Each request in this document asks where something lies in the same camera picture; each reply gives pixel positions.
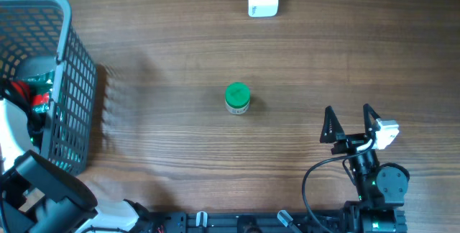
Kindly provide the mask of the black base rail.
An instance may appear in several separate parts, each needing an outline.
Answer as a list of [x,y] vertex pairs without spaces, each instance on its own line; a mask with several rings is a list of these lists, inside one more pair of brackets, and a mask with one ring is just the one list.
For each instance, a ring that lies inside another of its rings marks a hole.
[[245,232],[407,232],[403,211],[316,210],[305,213],[152,212],[153,232],[245,233]]

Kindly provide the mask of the green lid jar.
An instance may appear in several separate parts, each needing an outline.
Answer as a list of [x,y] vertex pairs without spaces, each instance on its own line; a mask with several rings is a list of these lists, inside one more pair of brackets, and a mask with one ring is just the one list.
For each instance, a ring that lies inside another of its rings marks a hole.
[[235,82],[226,87],[225,104],[231,114],[243,114],[249,108],[250,89],[241,82]]

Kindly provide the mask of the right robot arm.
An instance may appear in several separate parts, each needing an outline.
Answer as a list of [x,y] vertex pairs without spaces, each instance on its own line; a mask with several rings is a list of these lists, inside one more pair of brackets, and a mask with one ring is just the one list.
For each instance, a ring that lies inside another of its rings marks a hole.
[[325,109],[321,143],[332,143],[333,155],[345,156],[348,176],[358,201],[347,201],[335,227],[339,232],[406,232],[405,203],[410,174],[396,163],[382,164],[377,151],[388,147],[399,134],[399,124],[384,120],[369,105],[363,106],[365,132],[346,134],[333,109]]

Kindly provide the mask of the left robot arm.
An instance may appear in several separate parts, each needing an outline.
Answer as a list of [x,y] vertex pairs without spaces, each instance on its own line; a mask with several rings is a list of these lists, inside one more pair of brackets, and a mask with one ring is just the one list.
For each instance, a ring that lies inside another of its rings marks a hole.
[[32,150],[1,175],[5,232],[151,232],[153,225],[140,204],[100,203],[80,180]]

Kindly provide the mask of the grey plastic mesh basket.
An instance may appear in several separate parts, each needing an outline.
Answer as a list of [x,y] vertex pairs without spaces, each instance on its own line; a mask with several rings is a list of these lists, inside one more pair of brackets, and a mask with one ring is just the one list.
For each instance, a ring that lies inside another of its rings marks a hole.
[[[55,71],[37,114],[25,78]],[[97,71],[68,0],[1,0],[1,169],[32,150],[73,175],[86,168]]]

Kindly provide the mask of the green snack bag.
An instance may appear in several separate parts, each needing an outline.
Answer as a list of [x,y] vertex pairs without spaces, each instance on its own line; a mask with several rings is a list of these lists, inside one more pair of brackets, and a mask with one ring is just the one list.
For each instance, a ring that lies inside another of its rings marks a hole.
[[25,78],[23,81],[30,89],[30,103],[37,114],[44,114],[50,108],[50,97],[53,92],[55,71]]

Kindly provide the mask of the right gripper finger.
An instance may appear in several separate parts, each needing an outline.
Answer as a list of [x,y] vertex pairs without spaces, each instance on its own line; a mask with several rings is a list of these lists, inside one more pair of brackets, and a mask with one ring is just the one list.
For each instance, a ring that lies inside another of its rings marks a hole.
[[325,108],[320,143],[335,143],[346,139],[344,130],[331,106]]
[[372,121],[380,118],[380,115],[369,105],[363,105],[364,128],[367,136],[372,136]]

